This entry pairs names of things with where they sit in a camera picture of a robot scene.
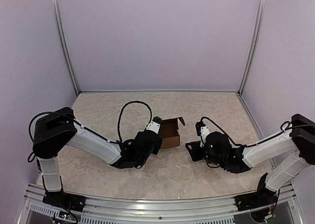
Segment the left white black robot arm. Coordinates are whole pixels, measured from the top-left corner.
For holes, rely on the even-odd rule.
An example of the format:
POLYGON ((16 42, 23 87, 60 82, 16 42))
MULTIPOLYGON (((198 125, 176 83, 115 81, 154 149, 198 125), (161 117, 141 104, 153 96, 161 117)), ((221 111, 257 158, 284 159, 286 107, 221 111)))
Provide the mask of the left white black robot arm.
POLYGON ((158 154, 162 145, 158 134, 162 118, 158 116, 151 117, 146 128, 134 139, 123 142, 107 139, 82 125, 69 107, 40 113, 31 122, 35 124, 32 152, 39 161, 50 199, 60 207, 69 202, 68 194, 62 191, 57 159, 64 146, 80 149, 118 169, 140 169, 151 154, 158 154))

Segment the brown cardboard box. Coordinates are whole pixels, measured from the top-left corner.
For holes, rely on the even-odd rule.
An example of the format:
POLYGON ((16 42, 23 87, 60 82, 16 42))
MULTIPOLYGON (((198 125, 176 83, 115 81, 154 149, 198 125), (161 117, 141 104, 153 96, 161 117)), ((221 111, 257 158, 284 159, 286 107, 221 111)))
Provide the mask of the brown cardboard box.
POLYGON ((159 137, 162 139, 161 149, 170 149, 180 146, 179 123, 186 125, 183 117, 162 120, 159 137))

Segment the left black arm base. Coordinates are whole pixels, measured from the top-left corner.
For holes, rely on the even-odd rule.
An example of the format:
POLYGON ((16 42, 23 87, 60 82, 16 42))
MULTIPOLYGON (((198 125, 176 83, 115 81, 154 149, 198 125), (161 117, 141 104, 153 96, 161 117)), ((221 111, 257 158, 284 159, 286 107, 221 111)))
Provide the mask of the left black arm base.
POLYGON ((45 194, 43 202, 68 211, 83 212, 86 197, 77 194, 66 193, 61 189, 58 192, 49 192, 44 186, 45 194))

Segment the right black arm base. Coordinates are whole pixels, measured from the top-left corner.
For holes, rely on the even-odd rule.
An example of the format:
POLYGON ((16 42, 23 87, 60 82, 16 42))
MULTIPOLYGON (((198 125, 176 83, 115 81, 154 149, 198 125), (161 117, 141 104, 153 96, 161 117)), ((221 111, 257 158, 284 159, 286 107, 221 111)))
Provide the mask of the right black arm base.
POLYGON ((266 188, 265 181, 267 174, 265 173, 260 178, 256 191, 235 196, 238 211, 254 209, 278 202, 277 191, 270 191, 266 188))

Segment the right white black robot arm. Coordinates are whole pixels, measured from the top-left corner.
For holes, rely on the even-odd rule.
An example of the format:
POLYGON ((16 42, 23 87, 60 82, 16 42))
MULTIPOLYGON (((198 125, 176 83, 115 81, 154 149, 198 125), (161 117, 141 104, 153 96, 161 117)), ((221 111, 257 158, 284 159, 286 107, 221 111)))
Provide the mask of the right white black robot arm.
POLYGON ((260 178, 252 194, 256 206, 264 205, 285 183, 315 163, 315 124, 300 114, 284 122, 278 132, 251 145, 235 143, 222 128, 211 132, 204 119, 195 124, 200 140, 185 144, 193 162, 204 160, 209 168, 240 174, 289 153, 279 166, 260 178))

